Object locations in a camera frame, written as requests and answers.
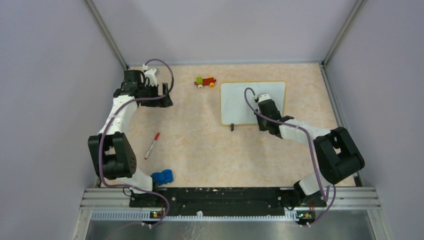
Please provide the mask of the white whiteboard yellow edge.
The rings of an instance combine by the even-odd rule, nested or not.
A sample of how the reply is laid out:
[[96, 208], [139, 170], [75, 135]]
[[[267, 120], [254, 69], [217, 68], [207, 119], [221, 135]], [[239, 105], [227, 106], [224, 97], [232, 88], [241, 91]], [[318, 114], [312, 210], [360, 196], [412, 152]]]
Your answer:
[[284, 81], [223, 82], [220, 85], [221, 123], [225, 126], [257, 123], [254, 112], [248, 107], [245, 100], [246, 88], [253, 89], [257, 95], [268, 94], [282, 113], [286, 86]]

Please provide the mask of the red white marker pen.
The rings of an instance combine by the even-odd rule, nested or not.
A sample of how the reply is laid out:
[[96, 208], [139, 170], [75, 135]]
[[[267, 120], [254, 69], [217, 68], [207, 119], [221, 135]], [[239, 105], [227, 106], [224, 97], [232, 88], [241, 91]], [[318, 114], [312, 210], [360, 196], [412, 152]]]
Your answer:
[[149, 157], [149, 155], [150, 155], [151, 151], [152, 151], [152, 150], [153, 150], [153, 148], [154, 148], [155, 143], [157, 142], [158, 138], [160, 137], [160, 134], [161, 134], [160, 132], [157, 132], [157, 133], [156, 133], [156, 135], [155, 135], [155, 137], [154, 137], [154, 139], [153, 139], [153, 141], [152, 141], [152, 143], [151, 143], [151, 145], [150, 145], [149, 149], [147, 150], [147, 152], [146, 152], [146, 154], [145, 154], [145, 156], [144, 156], [144, 159], [145, 159], [145, 160], [147, 160], [147, 159], [148, 159], [148, 157]]

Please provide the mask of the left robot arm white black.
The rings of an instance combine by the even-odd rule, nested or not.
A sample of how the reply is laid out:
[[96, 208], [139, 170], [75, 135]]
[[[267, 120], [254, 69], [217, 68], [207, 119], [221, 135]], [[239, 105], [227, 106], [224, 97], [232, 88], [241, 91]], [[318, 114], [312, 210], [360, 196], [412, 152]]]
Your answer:
[[137, 157], [126, 136], [138, 107], [167, 108], [173, 105], [167, 83], [158, 84], [156, 68], [130, 69], [113, 93], [112, 108], [104, 126], [88, 138], [87, 144], [95, 173], [103, 183], [117, 180], [123, 187], [141, 194], [149, 207], [160, 202], [154, 180], [137, 166]]

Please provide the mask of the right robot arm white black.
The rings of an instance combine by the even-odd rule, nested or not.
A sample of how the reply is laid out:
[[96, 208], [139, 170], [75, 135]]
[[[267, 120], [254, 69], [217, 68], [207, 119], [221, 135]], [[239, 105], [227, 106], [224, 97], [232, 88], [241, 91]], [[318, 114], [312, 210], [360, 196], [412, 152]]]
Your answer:
[[320, 128], [291, 116], [282, 116], [267, 94], [261, 95], [255, 102], [260, 131], [309, 148], [314, 170], [294, 184], [293, 200], [297, 205], [307, 206], [315, 193], [338, 184], [365, 167], [365, 160], [346, 128]]

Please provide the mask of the red green brick toy car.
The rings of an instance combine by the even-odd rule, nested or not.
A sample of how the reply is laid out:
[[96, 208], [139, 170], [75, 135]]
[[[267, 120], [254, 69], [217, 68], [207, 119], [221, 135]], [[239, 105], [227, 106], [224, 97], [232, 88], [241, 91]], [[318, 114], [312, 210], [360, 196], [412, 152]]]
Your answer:
[[214, 88], [216, 85], [217, 80], [213, 77], [206, 77], [203, 78], [201, 76], [197, 77], [195, 79], [195, 81], [193, 82], [193, 84], [198, 88], [198, 89], [202, 89], [205, 86], [209, 86], [210, 88]]

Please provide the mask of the blue toy car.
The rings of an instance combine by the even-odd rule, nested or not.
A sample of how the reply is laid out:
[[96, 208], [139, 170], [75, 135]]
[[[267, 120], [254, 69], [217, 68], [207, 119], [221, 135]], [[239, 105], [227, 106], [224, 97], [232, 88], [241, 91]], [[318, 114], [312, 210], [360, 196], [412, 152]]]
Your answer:
[[165, 169], [161, 172], [154, 172], [151, 174], [151, 177], [159, 186], [170, 184], [174, 181], [174, 175], [171, 169]]

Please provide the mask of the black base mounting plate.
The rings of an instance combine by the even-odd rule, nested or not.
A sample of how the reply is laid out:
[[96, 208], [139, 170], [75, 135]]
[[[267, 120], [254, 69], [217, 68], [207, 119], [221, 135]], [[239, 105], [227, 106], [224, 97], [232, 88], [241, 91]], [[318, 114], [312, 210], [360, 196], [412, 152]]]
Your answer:
[[157, 195], [132, 193], [131, 208], [168, 211], [169, 217], [283, 216], [296, 208], [326, 207], [320, 193], [301, 195], [292, 187], [160, 187]]

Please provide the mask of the aluminium frame rail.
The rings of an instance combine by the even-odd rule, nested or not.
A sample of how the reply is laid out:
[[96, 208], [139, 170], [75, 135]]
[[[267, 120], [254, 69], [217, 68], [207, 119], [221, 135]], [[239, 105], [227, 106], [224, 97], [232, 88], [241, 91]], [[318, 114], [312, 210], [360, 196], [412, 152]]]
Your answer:
[[137, 194], [128, 188], [87, 188], [72, 239], [86, 238], [92, 220], [153, 224], [163, 221], [293, 221], [308, 226], [322, 211], [365, 211], [377, 240], [392, 235], [374, 187], [331, 188], [335, 196], [303, 196], [291, 187], [160, 187], [158, 194]]

